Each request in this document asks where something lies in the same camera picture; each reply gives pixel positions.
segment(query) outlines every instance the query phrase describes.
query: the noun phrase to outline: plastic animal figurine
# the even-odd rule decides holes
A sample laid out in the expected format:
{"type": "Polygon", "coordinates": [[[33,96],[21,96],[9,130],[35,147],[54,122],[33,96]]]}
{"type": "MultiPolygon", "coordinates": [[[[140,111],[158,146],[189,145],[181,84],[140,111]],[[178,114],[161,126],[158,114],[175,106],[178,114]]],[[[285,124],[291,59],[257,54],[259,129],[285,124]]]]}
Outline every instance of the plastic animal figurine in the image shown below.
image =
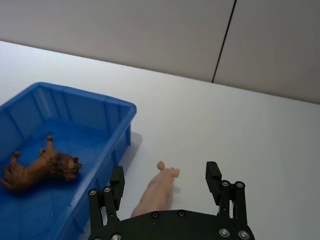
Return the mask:
{"type": "Polygon", "coordinates": [[[46,178],[56,178],[64,181],[72,181],[77,178],[82,164],[78,163],[77,157],[54,150],[53,136],[47,137],[47,146],[42,148],[39,158],[29,167],[17,163],[21,156],[16,151],[11,158],[10,165],[3,170],[4,179],[0,183],[12,192],[22,192],[46,178]]]}
{"type": "Polygon", "coordinates": [[[180,170],[173,167],[165,168],[163,161],[157,164],[157,168],[161,172],[148,184],[131,217],[167,209],[168,199],[173,192],[173,181],[179,177],[180,170]]]}

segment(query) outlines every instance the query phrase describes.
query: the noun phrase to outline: white tabletop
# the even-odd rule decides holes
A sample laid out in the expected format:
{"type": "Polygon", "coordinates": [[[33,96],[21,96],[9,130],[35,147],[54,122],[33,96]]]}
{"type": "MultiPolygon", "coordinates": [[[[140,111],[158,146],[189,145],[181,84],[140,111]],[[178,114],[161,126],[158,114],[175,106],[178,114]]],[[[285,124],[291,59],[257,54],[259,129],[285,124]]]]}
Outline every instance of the white tabletop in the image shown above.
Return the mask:
{"type": "Polygon", "coordinates": [[[215,161],[223,179],[245,182],[257,240],[319,238],[320,105],[0,42],[0,104],[35,82],[136,104],[121,220],[160,160],[181,169],[171,209],[216,214],[205,181],[215,161]]]}

